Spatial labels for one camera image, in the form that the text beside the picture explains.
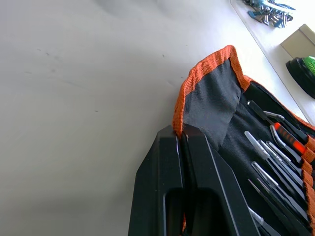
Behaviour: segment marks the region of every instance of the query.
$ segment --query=black fabric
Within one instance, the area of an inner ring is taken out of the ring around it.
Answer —
[[[226,60],[206,75],[206,80],[199,81],[185,101],[184,123],[211,134],[208,141],[216,151],[223,143],[241,96],[236,75],[230,68],[230,60]]]
[[[205,133],[212,147],[233,169],[248,205],[281,235],[288,235],[286,228],[248,182],[250,179],[259,186],[256,180],[259,176],[251,166],[256,161],[281,185],[244,134],[247,130],[256,139],[273,141],[269,124],[247,106],[248,100],[254,100],[264,110],[283,115],[304,132],[315,134],[257,83],[251,83],[246,92],[242,91],[230,60],[205,75],[195,90],[186,96],[184,123]]]

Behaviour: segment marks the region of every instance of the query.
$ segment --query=orange handle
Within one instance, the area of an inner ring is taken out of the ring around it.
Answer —
[[[301,144],[293,135],[291,135],[280,123],[275,123],[274,127],[282,138],[294,151],[296,151],[300,156],[306,152],[306,147]]]

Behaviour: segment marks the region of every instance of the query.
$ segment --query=orange trim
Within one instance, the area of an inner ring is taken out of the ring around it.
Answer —
[[[313,183],[314,183],[313,178],[306,171],[303,171],[303,181],[304,183],[307,183],[309,186],[313,186]]]
[[[312,199],[315,199],[315,192],[314,192],[314,191],[309,191],[309,196],[310,196]]]
[[[306,171],[310,175],[312,175],[313,168],[307,161],[303,161],[302,170]]]
[[[311,163],[315,158],[315,153],[312,152],[308,147],[306,148],[305,153],[302,155],[303,160],[306,160],[308,163]]]
[[[307,143],[305,144],[310,150],[315,151],[315,139],[313,139],[310,135]]]
[[[310,216],[310,219],[311,219],[311,227],[314,229],[315,228],[315,218]]]
[[[194,91],[195,85],[202,79],[202,77],[217,66],[223,64],[227,59],[230,59],[232,68],[236,74],[237,80],[243,90],[246,90],[250,86],[251,79],[243,75],[241,65],[237,58],[236,50],[233,46],[228,45],[225,48],[212,53],[205,59],[197,63],[188,74],[187,79],[183,82],[177,103],[175,105],[175,113],[173,117],[173,128],[176,134],[180,137],[183,130],[184,108],[186,96]]]
[[[186,216],[185,216],[185,214],[184,214],[182,233],[185,231],[185,229],[186,229]]]
[[[315,130],[315,126],[313,126],[313,125],[311,125],[310,123],[307,123],[305,120],[303,120],[303,119],[301,119],[301,118],[299,118],[296,114],[294,114],[294,113],[292,113],[292,112],[290,112],[291,113],[291,115],[293,115],[294,116],[294,118],[296,118],[300,123],[302,123],[303,125],[305,125],[306,127],[308,127],[308,128],[310,128],[310,129],[312,129],[312,130]]]
[[[305,189],[306,189],[306,197],[309,202],[309,210],[308,215],[315,217],[315,202],[312,196],[314,196],[314,189],[310,187],[307,183],[305,183]]]

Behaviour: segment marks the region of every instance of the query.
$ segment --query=tool roll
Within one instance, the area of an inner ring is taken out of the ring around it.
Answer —
[[[186,124],[206,135],[232,168],[248,206],[269,226],[280,235],[315,235],[310,164],[315,127],[243,75],[233,46],[209,55],[189,72],[173,118],[178,137]]]

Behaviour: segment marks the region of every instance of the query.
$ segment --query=green object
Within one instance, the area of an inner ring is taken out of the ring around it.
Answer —
[[[306,67],[312,72],[312,74],[315,76],[315,58],[313,57],[307,57],[303,58],[303,61],[306,65]]]

